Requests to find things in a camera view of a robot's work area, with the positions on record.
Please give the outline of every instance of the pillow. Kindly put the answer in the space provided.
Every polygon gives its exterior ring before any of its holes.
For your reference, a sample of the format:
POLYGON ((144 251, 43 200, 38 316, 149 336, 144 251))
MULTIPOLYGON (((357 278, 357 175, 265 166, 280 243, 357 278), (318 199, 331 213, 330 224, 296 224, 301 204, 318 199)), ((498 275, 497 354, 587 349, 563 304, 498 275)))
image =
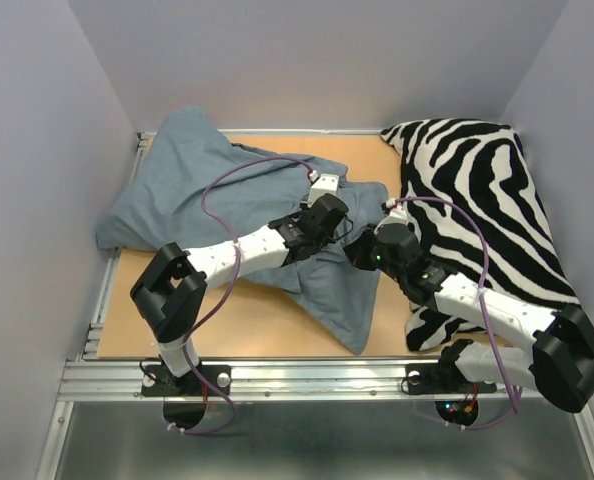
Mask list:
MULTIPOLYGON (((536 305, 578 305, 553 246, 550 228, 508 125, 468 119, 405 122, 381 132, 401 155, 401 196, 437 196, 463 208, 481 228, 490 254, 486 286, 536 305)), ((479 237, 446 205, 404 204, 424 251, 473 282, 482 272, 479 237)), ((457 331, 481 330, 411 304, 406 326, 412 351, 448 342, 457 331)))

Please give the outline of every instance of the wire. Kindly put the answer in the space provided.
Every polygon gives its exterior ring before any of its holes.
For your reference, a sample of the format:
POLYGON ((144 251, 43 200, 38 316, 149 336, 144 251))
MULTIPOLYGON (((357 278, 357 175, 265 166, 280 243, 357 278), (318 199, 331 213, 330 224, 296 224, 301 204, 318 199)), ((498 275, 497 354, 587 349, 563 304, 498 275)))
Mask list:
POLYGON ((504 366, 504 362, 501 358, 501 352, 499 351, 499 347, 497 346, 497 342, 495 340, 495 332, 493 331, 492 321, 490 320, 490 314, 488 313, 488 308, 486 307, 486 301, 484 300, 484 295, 482 292, 484 288, 484 283, 486 281, 486 276, 488 275, 488 266, 490 263, 489 256, 488 256, 488 245, 486 243, 486 239, 484 238, 484 234, 477 226, 475 221, 468 215, 461 207, 455 205, 448 200, 444 200, 443 198, 439 197, 408 197, 408 198, 398 198, 395 200, 395 203, 405 203, 405 202, 435 202, 435 203, 443 203, 444 205, 448 205, 449 207, 453 208, 457 213, 459 213, 473 228, 479 240, 481 242, 482 251, 484 254, 484 266, 479 277, 479 281, 477 282, 477 289, 480 292, 479 295, 479 305, 481 307, 481 313, 484 319, 484 325, 486 327, 486 333, 488 334, 488 339, 490 340, 490 347, 492 348, 493 355, 495 356, 495 361, 497 362, 497 367, 499 368, 499 372, 501 373, 501 378, 504 381, 504 386, 506 387, 506 391, 508 392, 508 399, 510 400, 510 405, 512 407, 512 411, 515 413, 519 413, 519 399, 520 396, 516 394, 516 391, 513 385, 510 383, 510 378, 508 376, 508 371, 504 366))
POLYGON ((195 332, 203 324, 205 324, 208 320, 210 320, 210 318, 212 318, 219 311, 219 309, 221 309, 221 307, 224 306, 224 304, 230 297, 233 289, 235 288, 235 282, 237 281, 237 277, 239 276, 239 270, 241 269, 241 261, 242 261, 241 250, 238 247, 239 236, 237 235, 234 228, 228 223, 228 221, 225 218, 223 218, 221 215, 218 215, 217 213, 211 211, 206 206, 206 198, 208 197, 208 193, 210 193, 210 191, 213 188, 215 188, 219 182, 224 180, 226 177, 232 175, 233 173, 239 172, 240 170, 243 170, 248 167, 252 167, 253 165, 259 165, 260 163, 272 162, 274 160, 287 160, 287 161, 291 161, 293 163, 298 163, 300 165, 303 165, 308 170, 309 178, 310 178, 310 174, 315 172, 313 167, 311 165, 309 165, 305 160, 302 160, 299 158, 294 158, 294 157, 288 157, 288 156, 284 156, 284 155, 275 155, 272 157, 261 158, 259 160, 253 160, 252 162, 238 165, 238 166, 228 170, 227 172, 222 173, 215 180, 213 180, 204 189, 203 193, 201 194, 201 209, 204 211, 204 213, 206 215, 208 215, 212 219, 216 220, 219 224, 221 224, 222 227, 224 227, 226 232, 228 232, 230 239, 235 244, 235 265, 233 267, 233 276, 230 279, 230 281, 228 282, 226 291, 222 295, 221 299, 206 315, 204 315, 204 317, 201 320, 199 320, 193 326, 193 328, 188 333, 186 333, 184 335, 184 337, 182 339, 181 349, 182 349, 182 353, 184 354, 184 358, 186 359, 186 362, 188 363, 188 366, 190 367, 190 370, 193 372, 193 374, 199 379, 199 381, 202 383, 202 385, 204 385, 209 391, 211 391, 218 397, 222 398, 230 406, 232 414, 231 414, 230 418, 224 424, 222 424, 218 427, 215 427, 215 428, 210 428, 207 430, 199 430, 199 431, 195 430, 192 427, 187 429, 187 428, 184 428, 183 426, 178 427, 176 424, 167 422, 169 429, 175 430, 175 431, 182 433, 184 435, 214 434, 214 433, 217 433, 217 432, 229 427, 237 419, 237 407, 236 407, 235 403, 228 397, 228 395, 226 395, 221 390, 219 390, 206 377, 204 377, 201 374, 201 372, 197 369, 197 367, 195 365, 193 365, 193 362, 192 362, 190 355, 188 353, 188 340, 190 339, 190 336, 192 335, 192 333, 195 332))
POLYGON ((473 401, 470 402, 470 405, 468 405, 469 408, 473 408, 475 406, 475 403, 477 402, 477 396, 479 395, 477 384, 473 383, 473 385, 475 385, 475 396, 473 397, 473 401))
POLYGON ((350 222, 350 230, 348 230, 346 233, 344 233, 343 235, 341 235, 340 237, 337 238, 333 238, 333 241, 338 242, 343 238, 346 238, 348 235, 350 235, 351 233, 353 233, 353 230, 355 229, 355 222, 353 222, 350 217, 348 216, 348 214, 344 215, 344 218, 346 220, 348 220, 348 222, 350 222))
POLYGON ((159 381, 157 380, 157 377, 155 377, 152 373, 146 371, 146 369, 144 368, 143 358, 139 361, 139 369, 141 370, 141 373, 143 373, 146 377, 150 378, 153 382, 157 383, 159 381))

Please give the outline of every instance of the screw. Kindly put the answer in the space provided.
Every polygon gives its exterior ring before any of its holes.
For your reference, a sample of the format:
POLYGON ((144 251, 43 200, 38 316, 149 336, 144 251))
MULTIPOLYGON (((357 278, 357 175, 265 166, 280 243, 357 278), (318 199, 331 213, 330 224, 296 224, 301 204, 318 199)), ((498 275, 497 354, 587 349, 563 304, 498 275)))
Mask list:
POLYGON ((417 370, 412 370, 408 373, 406 379, 408 380, 408 382, 410 382, 411 385, 419 385, 421 383, 421 378, 419 378, 420 376, 421 375, 417 370))
POLYGON ((420 374, 417 370, 411 370, 407 372, 406 377, 401 382, 401 389, 404 393, 409 393, 411 385, 419 385, 421 383, 420 374))
POLYGON ((146 388, 150 388, 153 385, 155 385, 155 381, 148 376, 144 376, 144 378, 141 381, 141 384, 146 388))
POLYGON ((227 387, 228 385, 230 385, 230 377, 228 376, 228 374, 226 372, 222 372, 219 375, 217 375, 217 385, 220 386, 221 388, 227 387))

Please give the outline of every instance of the aluminum frame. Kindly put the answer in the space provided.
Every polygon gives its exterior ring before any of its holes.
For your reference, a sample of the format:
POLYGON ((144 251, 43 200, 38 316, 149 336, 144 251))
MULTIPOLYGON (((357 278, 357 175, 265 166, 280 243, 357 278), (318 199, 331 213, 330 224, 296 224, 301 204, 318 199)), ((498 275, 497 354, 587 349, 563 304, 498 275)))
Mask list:
MULTIPOLYGON (((376 135, 379 130, 322 129, 226 129, 225 134, 237 135, 376 135)), ((138 134, 134 178, 150 145, 154 133, 138 134)), ((136 361, 100 361, 97 347, 105 321, 114 284, 118 256, 109 259, 101 282, 100 293, 90 322, 87 341, 76 361, 67 362, 57 395, 48 436, 36 478, 54 480, 64 448, 75 402, 86 401, 156 401, 141 396, 143 374, 136 361)), ((339 357, 304 359, 202 359, 206 364, 228 363, 231 371, 231 398, 235 402, 263 401, 387 401, 439 400, 448 395, 410 396, 400 390, 410 363, 432 363, 437 357, 339 357)), ((495 394, 481 398, 505 396, 503 385, 495 394)), ((524 397, 540 397, 527 391, 524 397)), ((168 398, 168 401, 201 401, 197 398, 168 398)), ((587 406, 575 415, 582 443, 594 474, 594 417, 587 406)))

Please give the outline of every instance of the black mount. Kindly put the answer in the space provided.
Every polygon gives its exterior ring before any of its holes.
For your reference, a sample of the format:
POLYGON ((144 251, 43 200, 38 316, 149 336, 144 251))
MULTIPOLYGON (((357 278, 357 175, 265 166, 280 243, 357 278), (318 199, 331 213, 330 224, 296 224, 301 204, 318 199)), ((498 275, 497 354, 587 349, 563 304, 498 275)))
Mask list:
POLYGON ((594 327, 584 311, 569 305, 545 332, 535 332, 533 364, 539 392, 553 405, 579 413, 594 394, 594 327))
POLYGON ((415 234, 402 223, 384 225, 376 234, 375 226, 368 225, 345 252, 357 268, 381 270, 397 282, 411 302, 434 310, 435 292, 454 273, 423 252, 415 234))
POLYGON ((336 196, 326 193, 310 208, 268 223, 284 238, 288 255, 284 265, 306 260, 323 247, 334 243, 335 229, 348 214, 348 207, 336 196))
MULTIPOLYGON (((197 370, 222 393, 230 394, 230 383, 225 387, 220 387, 217 381, 220 374, 226 374, 230 378, 230 365, 205 365, 200 363, 197 370)), ((181 377, 175 377, 170 373, 168 367, 161 363, 144 366, 144 373, 152 381, 142 384, 141 395, 143 397, 202 396, 201 382, 192 371, 181 377)), ((208 390, 208 396, 215 396, 215 394, 208 390)))
MULTIPOLYGON (((409 363, 406 365, 406 372, 409 372, 409 375, 410 372, 417 372, 419 375, 404 379, 407 381, 408 387, 405 393, 408 395, 466 394, 472 382, 464 378, 455 366, 455 362, 464 348, 471 343, 473 341, 468 339, 457 340, 442 350, 437 363, 409 363)), ((495 393, 497 391, 494 384, 485 382, 477 383, 477 389, 479 393, 495 393)))
POLYGON ((157 251, 130 290, 130 298, 157 342, 172 342, 193 327, 206 292, 205 278, 176 243, 157 251), (176 287, 173 279, 180 280, 176 287))

